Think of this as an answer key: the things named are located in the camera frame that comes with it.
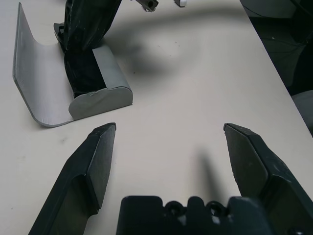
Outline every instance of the white object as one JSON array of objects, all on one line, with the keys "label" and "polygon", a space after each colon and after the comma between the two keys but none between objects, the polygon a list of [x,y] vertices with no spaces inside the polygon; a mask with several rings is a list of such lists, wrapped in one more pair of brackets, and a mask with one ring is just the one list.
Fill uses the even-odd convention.
[{"label": "white object", "polygon": [[187,6],[187,0],[175,0],[175,3],[180,7]]},{"label": "white object", "polygon": [[60,46],[36,42],[21,3],[17,18],[13,79],[40,125],[60,126],[132,104],[132,90],[106,43],[93,50],[106,88],[74,98]]},{"label": "white object", "polygon": [[[192,195],[223,204],[240,195],[226,122],[261,135],[313,198],[312,137],[239,0],[193,0],[184,10],[161,1],[151,14],[122,1],[106,41],[133,105],[53,129],[33,120],[12,81],[17,4],[0,1],[1,235],[28,234],[68,157],[111,121],[117,131],[109,183],[84,235],[114,235],[127,195],[183,205]],[[23,1],[40,43],[57,43],[53,23],[64,19],[64,4]]]}]

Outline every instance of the table surface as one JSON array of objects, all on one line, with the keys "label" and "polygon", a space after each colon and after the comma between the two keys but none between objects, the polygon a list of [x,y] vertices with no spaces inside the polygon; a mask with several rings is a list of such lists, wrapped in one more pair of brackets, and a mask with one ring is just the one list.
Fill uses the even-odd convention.
[{"label": "table surface", "polygon": [[[34,37],[54,44],[65,0],[24,0]],[[186,205],[240,195],[223,124],[260,134],[313,198],[313,139],[239,0],[161,0],[154,13],[123,0],[106,35],[132,106],[42,128],[12,79],[17,0],[0,3],[0,234],[26,235],[64,163],[93,128],[116,122],[103,207],[86,235],[113,235],[127,195]]]}]

